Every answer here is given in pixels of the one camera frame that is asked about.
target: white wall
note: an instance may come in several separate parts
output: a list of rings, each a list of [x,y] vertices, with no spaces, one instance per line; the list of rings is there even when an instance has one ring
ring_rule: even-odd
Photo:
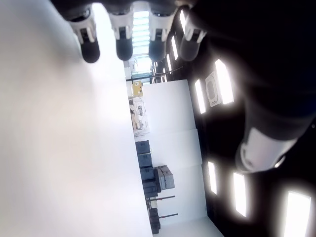
[[[223,237],[222,233],[204,217],[190,222],[163,227],[157,237]]]
[[[164,228],[207,216],[201,151],[188,82],[145,85],[143,92],[150,133],[136,139],[149,140],[153,166],[167,164],[175,182],[174,189],[158,195],[176,195],[176,198],[158,201],[158,213],[160,216],[179,215],[161,219],[161,225]]]
[[[187,80],[145,85],[143,91],[152,133],[196,128]]]
[[[0,1],[0,236],[152,236],[123,62],[89,65],[48,0]]]

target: rectangular ceiling light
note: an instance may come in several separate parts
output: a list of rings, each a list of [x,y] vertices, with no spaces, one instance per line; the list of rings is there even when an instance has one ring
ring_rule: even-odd
[[[235,192],[235,205],[236,211],[246,217],[246,187],[245,177],[241,174],[234,172],[234,192]]]
[[[171,39],[171,44],[172,44],[172,48],[173,48],[174,59],[177,60],[177,58],[178,58],[178,51],[177,51],[176,41],[174,40],[174,36]]]
[[[149,17],[149,11],[137,11],[134,12],[134,19],[135,18],[144,18]]]
[[[305,237],[310,207],[311,197],[288,192],[284,237]]]
[[[164,75],[164,82],[167,82],[167,76],[166,75]]]
[[[212,162],[208,163],[208,173],[209,173],[209,181],[211,184],[211,190],[213,193],[217,194],[215,166],[214,166],[214,163]]]
[[[221,90],[223,104],[234,101],[231,80],[225,64],[219,59],[215,62],[219,88]]]
[[[203,114],[206,112],[206,108],[205,108],[205,103],[204,103],[204,98],[203,98],[201,82],[199,81],[199,79],[196,81],[196,91],[197,91],[197,101],[198,101],[199,111],[201,112],[201,114]]]
[[[171,63],[170,63],[170,58],[169,58],[169,54],[167,54],[167,63],[168,63],[169,71],[172,71]]]
[[[149,24],[149,18],[134,18],[133,20],[133,25],[137,26],[137,25],[146,25]]]
[[[182,25],[183,32],[185,32],[185,30],[186,30],[186,18],[184,17],[183,10],[181,10],[181,13],[180,13],[180,22]]]

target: robotic finger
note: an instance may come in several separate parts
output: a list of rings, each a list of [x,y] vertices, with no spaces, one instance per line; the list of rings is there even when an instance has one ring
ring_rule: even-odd
[[[74,33],[77,35],[83,59],[87,63],[98,61],[100,49],[91,4],[74,5],[68,9],[57,8],[57,10],[69,22]]]

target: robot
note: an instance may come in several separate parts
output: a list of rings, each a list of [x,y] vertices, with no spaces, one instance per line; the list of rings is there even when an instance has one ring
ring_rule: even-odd
[[[126,61],[133,54],[132,29],[133,29],[133,2],[132,0],[104,0],[101,1],[106,8],[114,36],[116,38],[117,55]],[[187,5],[193,7],[196,0],[165,0],[148,1],[150,44],[149,56],[154,62],[159,62],[166,55],[166,40],[170,32],[173,18],[178,8]],[[81,45],[84,60],[94,63],[99,59],[100,50],[96,34],[96,25],[89,0],[52,0],[56,9],[69,22],[77,35]],[[187,19],[186,34],[183,37],[183,57],[192,61],[198,54],[199,45],[206,32],[196,27],[190,18]]]
[[[52,0],[62,17],[72,26],[79,39],[82,56],[88,63],[96,62],[100,56],[94,14],[91,8],[92,2],[93,0]],[[99,0],[99,2],[104,5],[110,16],[119,59],[128,60],[133,54],[134,1]],[[227,13],[227,18],[232,18],[234,12],[240,14],[237,10],[227,11],[228,7],[225,4],[228,3],[221,3],[221,1],[212,3],[218,9],[212,14],[209,14],[208,8],[205,8],[205,5],[202,5],[201,1],[198,0],[147,0],[147,2],[149,4],[150,25],[149,56],[154,62],[165,57],[166,39],[179,7],[200,8],[201,12],[206,12],[205,15],[208,20],[214,20],[215,28],[216,26],[228,28],[222,24],[222,21],[218,20],[221,15]],[[275,4],[273,6],[273,9],[267,8],[267,11],[284,13],[282,8],[278,9]],[[245,8],[243,14],[251,12],[247,11]],[[182,59],[185,61],[194,60],[203,38],[209,33],[211,33],[210,27],[205,22],[205,18],[204,21],[201,20],[191,10],[186,19],[185,33],[180,46]],[[316,111],[316,80],[312,80],[310,77],[305,78],[302,79],[298,88],[295,87],[293,80],[289,80],[286,86],[284,86],[284,81],[261,80],[259,77],[254,77],[251,81],[237,81],[244,93],[246,104],[244,139],[236,153],[236,165],[240,171],[260,172],[279,166],[284,161],[286,152],[294,146],[309,127]]]

